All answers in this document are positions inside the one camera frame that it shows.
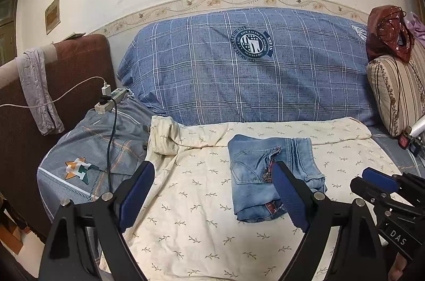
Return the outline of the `person right hand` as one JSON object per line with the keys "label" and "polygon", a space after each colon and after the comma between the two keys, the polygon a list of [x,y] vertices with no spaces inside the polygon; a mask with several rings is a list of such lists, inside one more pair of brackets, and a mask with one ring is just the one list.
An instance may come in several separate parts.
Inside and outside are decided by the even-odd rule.
{"label": "person right hand", "polygon": [[397,254],[393,265],[388,272],[389,281],[398,281],[406,274],[406,268],[409,265],[408,260],[401,254]]}

